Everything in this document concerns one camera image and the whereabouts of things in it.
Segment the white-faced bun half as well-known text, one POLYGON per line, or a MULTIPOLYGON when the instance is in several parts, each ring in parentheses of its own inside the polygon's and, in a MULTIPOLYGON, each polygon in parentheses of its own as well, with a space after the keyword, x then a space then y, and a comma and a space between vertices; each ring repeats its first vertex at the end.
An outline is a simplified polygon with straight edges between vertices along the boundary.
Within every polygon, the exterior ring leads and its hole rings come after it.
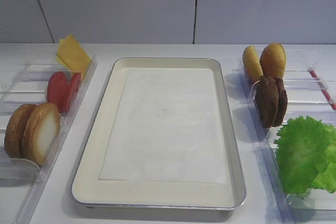
POLYGON ((23 157, 39 166, 43 165, 59 130, 60 116, 57 106, 53 103, 36 106, 23 133, 23 157))

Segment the front brown meat patty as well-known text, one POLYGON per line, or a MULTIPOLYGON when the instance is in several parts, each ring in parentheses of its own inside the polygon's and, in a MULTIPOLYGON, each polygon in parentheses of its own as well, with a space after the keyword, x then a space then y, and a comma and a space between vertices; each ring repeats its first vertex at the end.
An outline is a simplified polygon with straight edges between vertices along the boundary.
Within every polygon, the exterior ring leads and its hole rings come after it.
POLYGON ((273 77, 260 77, 255 101, 263 128, 267 129, 272 127, 278 112, 279 101, 278 88, 273 77))

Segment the front yellow cheese slice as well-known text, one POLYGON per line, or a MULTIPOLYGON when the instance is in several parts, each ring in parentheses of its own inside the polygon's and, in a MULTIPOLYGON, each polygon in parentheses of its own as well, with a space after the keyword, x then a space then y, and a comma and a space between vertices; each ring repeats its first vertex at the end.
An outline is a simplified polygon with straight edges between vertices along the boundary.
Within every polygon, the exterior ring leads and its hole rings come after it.
POLYGON ((64 44, 60 49, 60 57, 68 65, 70 71, 81 73, 81 80, 83 81, 91 64, 91 58, 72 34, 68 35, 64 40, 64 44))

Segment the rear brown meat patty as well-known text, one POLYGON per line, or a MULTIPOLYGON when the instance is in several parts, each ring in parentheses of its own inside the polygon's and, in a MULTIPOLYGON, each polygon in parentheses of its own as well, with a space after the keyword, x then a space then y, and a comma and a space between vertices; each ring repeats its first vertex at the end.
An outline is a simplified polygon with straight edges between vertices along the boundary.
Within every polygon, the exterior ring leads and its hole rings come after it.
POLYGON ((281 78, 274 78, 276 86, 278 88, 278 111, 275 117, 273 127, 281 126, 283 122, 283 118, 286 114, 288 98, 285 90, 285 86, 283 84, 283 80, 281 78))

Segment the green lettuce leaf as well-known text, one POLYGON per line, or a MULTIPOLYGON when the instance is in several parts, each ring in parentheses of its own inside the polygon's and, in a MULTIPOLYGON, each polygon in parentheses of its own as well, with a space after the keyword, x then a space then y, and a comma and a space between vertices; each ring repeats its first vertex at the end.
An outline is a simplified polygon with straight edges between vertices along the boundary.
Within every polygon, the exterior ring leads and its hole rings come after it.
POLYGON ((301 195, 313 189, 312 183, 329 162, 330 145, 326 125, 310 116, 289 119, 278 132, 276 161, 285 193, 301 195))
POLYGON ((329 134, 330 145, 326 150, 329 165, 327 169, 317 175, 312 183, 312 188, 323 189, 333 194, 335 193, 335 127, 326 125, 329 134))

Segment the rear green lettuce leaf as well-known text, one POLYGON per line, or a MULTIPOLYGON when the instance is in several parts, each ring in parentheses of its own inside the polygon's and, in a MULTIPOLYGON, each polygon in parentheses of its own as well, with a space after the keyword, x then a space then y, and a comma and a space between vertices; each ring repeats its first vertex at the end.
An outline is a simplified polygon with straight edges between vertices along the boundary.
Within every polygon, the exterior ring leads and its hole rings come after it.
POLYGON ((326 125, 329 134, 330 145, 326 150, 329 165, 327 169, 317 175, 312 183, 312 188, 323 189, 333 194, 335 193, 335 127, 326 125))

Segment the white paper sheet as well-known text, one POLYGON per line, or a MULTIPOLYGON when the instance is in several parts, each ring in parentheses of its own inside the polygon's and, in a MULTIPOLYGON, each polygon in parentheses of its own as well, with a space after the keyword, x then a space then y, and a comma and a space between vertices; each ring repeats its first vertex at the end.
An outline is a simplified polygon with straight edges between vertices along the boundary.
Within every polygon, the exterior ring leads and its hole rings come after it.
POLYGON ((227 182, 209 69, 129 68, 101 179, 227 182))

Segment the metal baking tray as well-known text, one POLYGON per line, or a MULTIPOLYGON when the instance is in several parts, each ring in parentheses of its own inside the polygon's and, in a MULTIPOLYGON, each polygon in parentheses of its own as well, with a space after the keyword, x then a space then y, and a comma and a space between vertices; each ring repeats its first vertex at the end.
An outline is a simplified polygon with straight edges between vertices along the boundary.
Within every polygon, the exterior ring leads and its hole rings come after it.
POLYGON ((122 58, 108 78, 98 113, 72 183, 76 201, 89 206, 233 210, 246 197, 243 171, 227 101, 221 65, 204 58, 122 58), (227 182, 184 183, 101 179, 129 68, 209 69, 214 76, 227 182))

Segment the left golden bun top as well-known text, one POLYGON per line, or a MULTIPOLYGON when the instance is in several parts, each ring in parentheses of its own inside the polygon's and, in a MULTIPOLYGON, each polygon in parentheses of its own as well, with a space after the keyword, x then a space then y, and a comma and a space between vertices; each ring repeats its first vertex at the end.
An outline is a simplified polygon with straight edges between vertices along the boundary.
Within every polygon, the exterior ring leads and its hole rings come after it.
POLYGON ((263 76, 263 70, 254 45, 250 45, 244 49, 242 60, 245 72, 251 82, 256 83, 259 81, 260 77, 263 76))

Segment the golden bun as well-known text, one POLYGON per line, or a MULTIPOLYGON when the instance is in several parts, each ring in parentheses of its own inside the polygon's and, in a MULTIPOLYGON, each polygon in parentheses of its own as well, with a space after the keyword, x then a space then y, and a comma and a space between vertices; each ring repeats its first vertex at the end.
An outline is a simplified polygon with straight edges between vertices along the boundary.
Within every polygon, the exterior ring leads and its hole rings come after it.
POLYGON ((260 56, 260 65, 264 75, 283 78, 286 68, 286 53, 281 44, 269 44, 260 56))
POLYGON ((263 70, 254 45, 250 45, 244 49, 242 60, 245 72, 251 82, 256 83, 259 81, 260 77, 263 76, 263 70))

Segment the right golden bun top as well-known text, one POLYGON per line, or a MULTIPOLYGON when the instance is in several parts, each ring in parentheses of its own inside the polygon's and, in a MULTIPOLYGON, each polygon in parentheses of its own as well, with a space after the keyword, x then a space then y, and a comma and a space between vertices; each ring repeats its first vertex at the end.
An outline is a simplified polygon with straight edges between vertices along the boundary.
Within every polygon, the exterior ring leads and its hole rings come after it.
POLYGON ((286 53, 281 44, 269 44, 260 56, 260 65, 264 75, 283 78, 286 68, 286 53))

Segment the right clear plastic rack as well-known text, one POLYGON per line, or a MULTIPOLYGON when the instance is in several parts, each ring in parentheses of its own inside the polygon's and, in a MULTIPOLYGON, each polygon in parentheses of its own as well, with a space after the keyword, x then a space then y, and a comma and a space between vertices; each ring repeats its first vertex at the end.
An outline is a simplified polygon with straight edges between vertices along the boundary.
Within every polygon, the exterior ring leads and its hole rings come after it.
MULTIPOLYGON (((257 148, 267 167, 281 223, 335 223, 335 194, 321 189, 309 189, 300 196, 285 194, 276 162, 275 140, 278 138, 279 128, 263 129, 255 102, 257 86, 251 83, 242 62, 239 62, 235 72, 243 87, 246 99, 244 105, 251 113, 258 137, 257 148)), ((317 81, 310 75, 308 69, 286 70, 284 86, 287 91, 288 107, 283 125, 286 125, 289 119, 299 116, 310 116, 325 124, 335 125, 335 111, 326 101, 317 81)))

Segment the red stick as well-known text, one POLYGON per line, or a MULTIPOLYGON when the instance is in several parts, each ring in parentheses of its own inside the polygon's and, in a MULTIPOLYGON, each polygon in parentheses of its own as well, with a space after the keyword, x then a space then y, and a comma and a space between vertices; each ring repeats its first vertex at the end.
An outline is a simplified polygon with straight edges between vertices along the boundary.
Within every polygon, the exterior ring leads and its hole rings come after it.
POLYGON ((312 69, 309 68, 308 72, 310 73, 310 75, 317 81, 322 94, 324 95, 326 101, 329 103, 330 107, 335 111, 335 100, 334 98, 331 96, 331 94, 328 91, 328 87, 325 84, 325 82, 322 80, 322 78, 320 78, 316 72, 312 69))

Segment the brown bun half left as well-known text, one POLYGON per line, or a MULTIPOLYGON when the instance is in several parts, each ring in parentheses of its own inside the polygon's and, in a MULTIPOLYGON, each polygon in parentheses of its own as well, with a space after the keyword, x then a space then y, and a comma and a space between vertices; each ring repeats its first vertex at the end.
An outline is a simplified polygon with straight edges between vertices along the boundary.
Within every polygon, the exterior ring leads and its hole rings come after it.
POLYGON ((4 149, 10 158, 23 158, 22 137, 35 104, 19 106, 10 117, 4 138, 4 149))

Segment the left clear plastic rack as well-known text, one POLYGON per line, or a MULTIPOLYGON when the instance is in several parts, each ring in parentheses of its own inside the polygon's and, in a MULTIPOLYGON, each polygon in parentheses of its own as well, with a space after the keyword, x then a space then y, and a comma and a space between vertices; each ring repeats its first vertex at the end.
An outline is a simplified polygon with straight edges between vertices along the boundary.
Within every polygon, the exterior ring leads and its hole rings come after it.
POLYGON ((60 115, 60 132, 42 166, 5 153, 7 123, 20 105, 46 102, 48 81, 55 72, 62 71, 68 80, 72 73, 57 64, 8 65, 1 70, 1 223, 30 222, 96 67, 93 58, 69 112, 60 115))

